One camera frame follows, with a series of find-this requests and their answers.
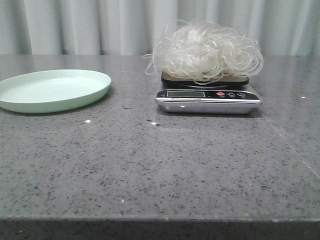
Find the scale display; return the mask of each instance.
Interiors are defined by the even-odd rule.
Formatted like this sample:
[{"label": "scale display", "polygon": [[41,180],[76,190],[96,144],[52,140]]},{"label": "scale display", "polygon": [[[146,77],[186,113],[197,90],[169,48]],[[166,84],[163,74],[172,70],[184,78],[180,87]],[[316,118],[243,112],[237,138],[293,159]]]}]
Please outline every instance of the scale display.
[{"label": "scale display", "polygon": [[204,91],[167,91],[167,97],[205,98]]}]

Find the mint green plate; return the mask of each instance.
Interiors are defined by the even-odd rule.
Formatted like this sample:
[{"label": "mint green plate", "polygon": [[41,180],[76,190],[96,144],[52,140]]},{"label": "mint green plate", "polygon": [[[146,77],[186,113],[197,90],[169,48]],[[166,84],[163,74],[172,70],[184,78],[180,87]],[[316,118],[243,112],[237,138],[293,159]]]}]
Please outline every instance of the mint green plate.
[{"label": "mint green plate", "polygon": [[0,107],[18,113],[52,113],[79,108],[102,98],[111,78],[97,71],[38,71],[0,81]]}]

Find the white curtain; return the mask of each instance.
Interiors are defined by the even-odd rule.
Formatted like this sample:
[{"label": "white curtain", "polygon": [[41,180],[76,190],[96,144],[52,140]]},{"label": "white curtain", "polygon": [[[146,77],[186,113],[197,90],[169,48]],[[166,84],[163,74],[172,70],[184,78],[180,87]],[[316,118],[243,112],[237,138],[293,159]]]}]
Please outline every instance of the white curtain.
[{"label": "white curtain", "polygon": [[264,55],[320,55],[320,0],[0,0],[0,54],[143,55],[177,19],[234,28]]}]

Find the speckled granite countertop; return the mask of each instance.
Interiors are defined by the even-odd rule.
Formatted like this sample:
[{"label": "speckled granite countertop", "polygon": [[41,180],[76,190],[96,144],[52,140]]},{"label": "speckled granite countertop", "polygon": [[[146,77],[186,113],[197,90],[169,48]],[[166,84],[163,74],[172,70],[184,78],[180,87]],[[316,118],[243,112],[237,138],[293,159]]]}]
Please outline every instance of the speckled granite countertop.
[{"label": "speckled granite countertop", "polygon": [[112,79],[71,111],[0,109],[2,221],[320,220],[320,57],[266,57],[250,79],[264,104],[243,116],[161,111],[147,63],[0,55],[0,81],[55,69]]}]

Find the white noodles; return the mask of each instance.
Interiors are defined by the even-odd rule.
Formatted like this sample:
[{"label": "white noodles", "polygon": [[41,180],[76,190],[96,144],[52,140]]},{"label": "white noodles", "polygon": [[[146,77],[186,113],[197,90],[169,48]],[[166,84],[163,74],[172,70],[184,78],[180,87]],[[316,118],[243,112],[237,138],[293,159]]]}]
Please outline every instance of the white noodles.
[{"label": "white noodles", "polygon": [[153,67],[153,72],[164,71],[199,84],[228,75],[256,75],[264,63],[256,40],[213,22],[191,22],[172,31],[167,27],[153,53],[145,57],[151,58],[146,74],[152,74],[148,71]]}]

